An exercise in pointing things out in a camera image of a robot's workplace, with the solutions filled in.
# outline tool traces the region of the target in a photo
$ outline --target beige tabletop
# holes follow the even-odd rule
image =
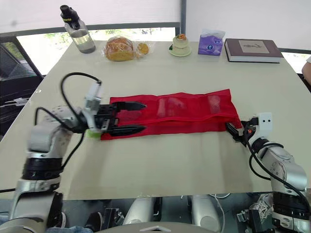
[[[0,142],[0,189],[15,187],[21,176],[35,108],[63,105],[60,80],[75,71],[103,81],[105,103],[111,96],[203,94],[230,88],[241,119],[273,113],[269,139],[283,144],[310,180],[311,94],[285,59],[280,64],[230,63],[225,51],[220,57],[198,55],[198,43],[190,44],[190,56],[173,57],[169,42],[157,42],[154,52],[142,60],[111,62],[102,57],[104,44],[96,41],[91,54],[80,53],[72,44],[45,77]],[[83,106],[90,84],[78,76],[66,81],[65,92],[73,105]],[[72,137],[68,153],[79,138]],[[270,191],[270,182],[250,171],[248,157],[247,149],[226,132],[112,141],[86,138],[63,172],[58,191],[68,200]],[[0,194],[10,197],[12,193]]]

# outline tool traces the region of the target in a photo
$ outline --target white wall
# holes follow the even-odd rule
[[[186,35],[203,28],[225,38],[272,39],[279,48],[311,50],[311,0],[187,0]]]

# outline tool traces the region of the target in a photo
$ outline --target plastic bag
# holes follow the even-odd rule
[[[102,54],[110,61],[130,61],[153,52],[154,42],[132,41],[118,35],[110,38]]]
[[[219,56],[223,48],[224,31],[203,29],[198,54]]]
[[[118,125],[143,125],[146,128],[133,135],[112,137],[108,133],[102,140],[137,137],[168,133],[203,133],[225,131],[230,122],[241,128],[238,113],[231,102],[230,90],[216,91],[203,95],[177,93],[164,96],[139,95],[112,97],[117,101],[137,101],[147,105],[139,111],[121,110]]]

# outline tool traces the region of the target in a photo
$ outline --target book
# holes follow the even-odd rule
[[[228,38],[225,51],[229,62],[280,63],[283,57],[273,40]]]

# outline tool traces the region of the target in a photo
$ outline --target clear plastic bottle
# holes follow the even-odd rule
[[[80,20],[76,11],[67,5],[60,7],[61,17],[65,22],[65,29],[82,53],[91,53],[96,49],[95,44],[88,33],[85,23]]]

